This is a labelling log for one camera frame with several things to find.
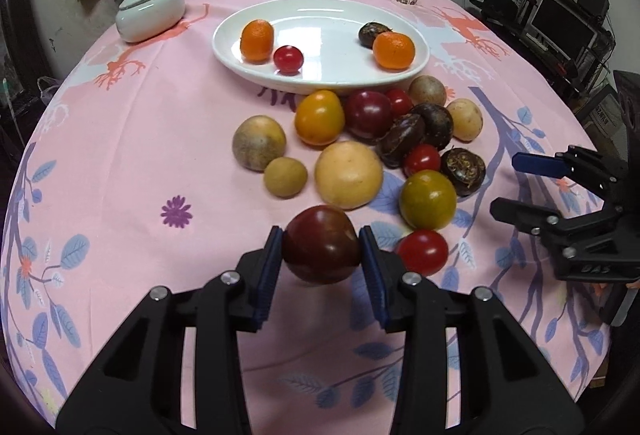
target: red cherry tomato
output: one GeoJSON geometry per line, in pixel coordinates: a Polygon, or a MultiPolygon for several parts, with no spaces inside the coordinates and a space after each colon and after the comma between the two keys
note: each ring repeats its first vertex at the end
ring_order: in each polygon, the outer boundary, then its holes
{"type": "Polygon", "coordinates": [[[430,276],[447,263],[449,246],[441,234],[418,229],[400,240],[396,253],[402,258],[407,271],[430,276]]]}
{"type": "Polygon", "coordinates": [[[394,119],[408,114],[409,110],[414,108],[414,102],[402,89],[389,89],[385,95],[391,101],[391,115],[394,119]]]}
{"type": "Polygon", "coordinates": [[[302,63],[305,62],[305,57],[302,56],[300,49],[292,45],[283,45],[273,53],[273,62],[280,72],[293,74],[300,70],[302,63]]]}
{"type": "Polygon", "coordinates": [[[431,144],[419,144],[404,158],[402,171],[406,177],[422,170],[440,171],[440,154],[431,144]]]}

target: purple flower print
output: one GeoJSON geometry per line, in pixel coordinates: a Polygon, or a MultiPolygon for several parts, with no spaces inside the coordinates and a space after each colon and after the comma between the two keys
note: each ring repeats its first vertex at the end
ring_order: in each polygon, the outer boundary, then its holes
{"type": "Polygon", "coordinates": [[[180,195],[167,200],[166,206],[162,206],[162,213],[160,213],[160,216],[164,217],[162,224],[184,229],[185,225],[189,224],[189,220],[193,219],[193,215],[188,212],[190,207],[191,204],[184,205],[184,197],[180,195]]]}

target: table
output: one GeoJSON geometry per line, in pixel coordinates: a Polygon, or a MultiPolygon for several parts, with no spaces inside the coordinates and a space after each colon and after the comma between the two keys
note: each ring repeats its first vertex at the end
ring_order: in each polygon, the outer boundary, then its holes
{"type": "MultiPolygon", "coordinates": [[[[260,174],[241,169],[231,154],[239,123],[267,114],[287,133],[287,155],[311,173],[318,156],[293,131],[299,96],[252,85],[213,57],[220,21],[264,1],[187,0],[183,21],[134,46],[110,28],[34,132],[4,227],[0,304],[15,375],[50,422],[150,288],[201,287],[261,247],[272,224],[284,227],[319,203],[313,184],[292,200],[272,198],[260,174]]],[[[536,240],[498,224],[488,208],[504,196],[556,205],[569,216],[594,210],[600,202],[580,187],[510,166],[516,152],[590,146],[587,135],[530,65],[451,1],[357,1],[416,25],[431,46],[426,72],[446,83],[450,99],[470,98],[484,113],[484,130],[468,148],[486,161],[487,178],[444,229],[452,252],[433,281],[462,292],[491,286],[579,395],[609,345],[593,293],[556,281],[536,240]]],[[[386,171],[377,198],[350,212],[356,228],[371,224],[387,249],[406,233],[394,205],[401,183],[398,171],[386,171]]],[[[239,342],[256,434],[388,433],[403,338],[374,324],[360,270],[337,285],[307,287],[283,268],[270,321],[239,342]]],[[[185,350],[183,419],[190,424],[193,336],[185,350]]],[[[448,363],[453,423],[453,334],[448,363]]]]}

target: potato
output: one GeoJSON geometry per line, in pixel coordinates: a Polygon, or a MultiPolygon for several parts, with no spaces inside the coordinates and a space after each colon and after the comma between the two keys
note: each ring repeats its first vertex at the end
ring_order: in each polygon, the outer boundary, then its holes
{"type": "Polygon", "coordinates": [[[352,210],[372,201],[380,191],[382,164],[359,142],[335,142],[318,157],[315,178],[324,202],[352,210]]]}
{"type": "Polygon", "coordinates": [[[411,82],[407,93],[414,105],[433,103],[443,107],[447,103],[447,89],[433,76],[418,76],[411,82]]]}
{"type": "Polygon", "coordinates": [[[465,98],[453,100],[447,105],[453,118],[453,137],[460,141],[473,141],[482,130],[482,112],[478,105],[465,98]]]}
{"type": "Polygon", "coordinates": [[[238,127],[232,141],[236,160],[245,168],[264,171],[284,155],[287,137],[282,127],[267,116],[254,116],[238,127]]]}
{"type": "Polygon", "coordinates": [[[269,193],[288,199],[297,195],[305,187],[308,173],[305,165],[298,159],[278,157],[273,159],[264,170],[264,185],[269,193]]]}

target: black speaker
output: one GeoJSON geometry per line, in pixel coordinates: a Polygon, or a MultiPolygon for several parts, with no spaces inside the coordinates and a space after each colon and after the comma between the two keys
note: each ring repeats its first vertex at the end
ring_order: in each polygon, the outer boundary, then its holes
{"type": "Polygon", "coordinates": [[[599,22],[602,22],[609,12],[609,0],[578,0],[578,5],[599,22]]]}

